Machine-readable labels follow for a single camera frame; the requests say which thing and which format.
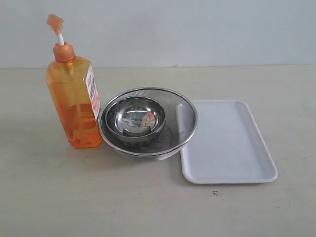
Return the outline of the orange pump soap bottle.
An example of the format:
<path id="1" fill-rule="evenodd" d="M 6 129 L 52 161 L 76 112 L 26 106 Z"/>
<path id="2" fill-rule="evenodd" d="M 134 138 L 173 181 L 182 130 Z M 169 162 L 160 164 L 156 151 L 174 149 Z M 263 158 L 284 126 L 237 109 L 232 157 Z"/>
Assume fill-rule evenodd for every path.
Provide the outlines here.
<path id="1" fill-rule="evenodd" d="M 74 47 L 64 41 L 61 17 L 50 14 L 46 22 L 57 36 L 46 82 L 62 126 L 74 148 L 97 147 L 101 144 L 97 122 L 101 103 L 91 61 L 76 56 Z"/>

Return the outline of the small stainless steel bowl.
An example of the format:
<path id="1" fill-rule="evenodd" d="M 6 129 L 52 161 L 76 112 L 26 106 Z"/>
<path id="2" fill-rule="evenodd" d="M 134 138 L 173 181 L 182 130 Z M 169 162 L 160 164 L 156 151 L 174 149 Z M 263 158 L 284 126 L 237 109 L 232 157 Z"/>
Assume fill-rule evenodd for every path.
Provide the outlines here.
<path id="1" fill-rule="evenodd" d="M 111 103 L 105 110 L 104 122 L 118 140 L 136 144 L 157 138 L 164 129 L 166 114 L 157 100 L 130 96 Z"/>

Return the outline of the steel mesh strainer basket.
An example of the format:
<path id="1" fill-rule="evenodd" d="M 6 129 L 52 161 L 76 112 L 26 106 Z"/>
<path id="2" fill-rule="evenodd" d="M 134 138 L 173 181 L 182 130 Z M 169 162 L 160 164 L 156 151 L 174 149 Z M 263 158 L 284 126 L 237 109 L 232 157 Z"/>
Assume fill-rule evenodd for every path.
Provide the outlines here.
<path id="1" fill-rule="evenodd" d="M 111 103 L 130 96 L 149 97 L 163 105 L 166 123 L 161 134 L 154 140 L 136 144 L 125 143 L 106 128 L 105 110 Z M 124 157 L 162 160 L 180 151 L 192 138 L 198 126 L 198 113 L 193 103 L 178 92 L 159 87 L 141 87 L 123 92 L 111 99 L 101 109 L 98 123 L 104 141 Z"/>

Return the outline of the white rectangular plastic tray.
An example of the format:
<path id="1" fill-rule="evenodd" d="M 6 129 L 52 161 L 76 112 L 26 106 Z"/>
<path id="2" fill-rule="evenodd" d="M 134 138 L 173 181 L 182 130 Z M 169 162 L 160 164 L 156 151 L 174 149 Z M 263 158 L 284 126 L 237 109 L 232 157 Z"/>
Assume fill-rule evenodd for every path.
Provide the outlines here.
<path id="1" fill-rule="evenodd" d="M 189 182 L 257 184 L 277 178 L 277 167 L 245 102 L 195 100 L 193 105 L 198 126 L 180 152 Z"/>

